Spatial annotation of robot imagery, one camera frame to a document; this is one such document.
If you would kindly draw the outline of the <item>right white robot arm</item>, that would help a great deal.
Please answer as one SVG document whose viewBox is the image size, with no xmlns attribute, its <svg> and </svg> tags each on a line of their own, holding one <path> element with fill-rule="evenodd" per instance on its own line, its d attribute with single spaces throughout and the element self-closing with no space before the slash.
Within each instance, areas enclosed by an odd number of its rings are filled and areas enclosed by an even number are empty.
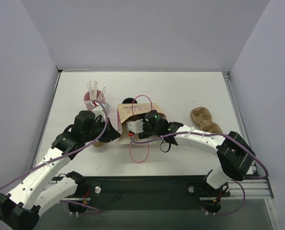
<svg viewBox="0 0 285 230">
<path fill-rule="evenodd" d="M 243 181 L 255 156 L 237 132 L 225 135 L 195 130 L 179 122 L 168 122 L 156 110 L 144 116 L 142 126 L 143 133 L 157 136 L 169 145 L 196 148 L 219 159 L 220 166 L 210 170 L 202 183 L 202 191 L 209 196 L 230 180 Z"/>
</svg>

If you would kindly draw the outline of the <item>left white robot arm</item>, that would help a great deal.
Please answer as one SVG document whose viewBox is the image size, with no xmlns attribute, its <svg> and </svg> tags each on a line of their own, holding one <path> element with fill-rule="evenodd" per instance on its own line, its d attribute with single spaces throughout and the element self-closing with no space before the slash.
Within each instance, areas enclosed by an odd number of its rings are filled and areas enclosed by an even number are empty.
<svg viewBox="0 0 285 230">
<path fill-rule="evenodd" d="M 74 171 L 48 191 L 44 189 L 87 143 L 108 143 L 119 137 L 105 109 L 80 111 L 74 123 L 56 137 L 42 161 L 15 188 L 6 194 L 0 193 L 0 220 L 13 230 L 31 230 L 40 216 L 60 200 L 71 195 L 83 196 L 87 189 L 86 178 Z"/>
</svg>

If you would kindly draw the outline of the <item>pink and cream paper bag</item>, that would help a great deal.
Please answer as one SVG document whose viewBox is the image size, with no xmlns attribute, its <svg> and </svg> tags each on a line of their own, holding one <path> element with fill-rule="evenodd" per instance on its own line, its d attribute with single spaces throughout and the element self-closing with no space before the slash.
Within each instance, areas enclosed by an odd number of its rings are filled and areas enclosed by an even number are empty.
<svg viewBox="0 0 285 230">
<path fill-rule="evenodd" d="M 141 164 L 148 159 L 150 144 L 147 144 L 145 158 L 137 161 L 132 155 L 134 143 L 131 139 L 133 138 L 135 141 L 140 141 L 142 139 L 150 140 L 153 137 L 153 135 L 146 134 L 143 131 L 144 117 L 152 110 L 158 112 L 158 118 L 166 119 L 166 115 L 160 106 L 152 102 L 150 97 L 144 94 L 140 94 L 135 98 L 126 98 L 117 106 L 118 131 L 121 133 L 118 143 L 121 145 L 129 145 L 130 158 L 136 164 Z"/>
</svg>

